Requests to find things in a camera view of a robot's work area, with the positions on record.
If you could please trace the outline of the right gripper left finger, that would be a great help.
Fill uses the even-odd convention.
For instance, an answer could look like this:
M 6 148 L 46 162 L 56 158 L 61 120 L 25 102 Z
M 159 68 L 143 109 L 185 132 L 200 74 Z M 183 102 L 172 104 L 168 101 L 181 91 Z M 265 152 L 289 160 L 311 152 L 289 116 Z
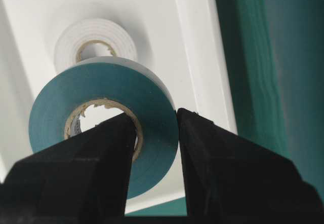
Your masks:
M 17 161 L 1 223 L 107 223 L 125 214 L 135 126 L 126 114 Z

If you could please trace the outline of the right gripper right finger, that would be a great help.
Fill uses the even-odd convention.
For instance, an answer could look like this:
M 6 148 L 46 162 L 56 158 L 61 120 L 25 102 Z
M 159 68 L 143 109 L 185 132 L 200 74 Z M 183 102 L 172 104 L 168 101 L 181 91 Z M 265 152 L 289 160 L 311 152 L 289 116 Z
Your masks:
M 294 163 L 197 113 L 177 112 L 187 214 L 203 223 L 323 223 Z

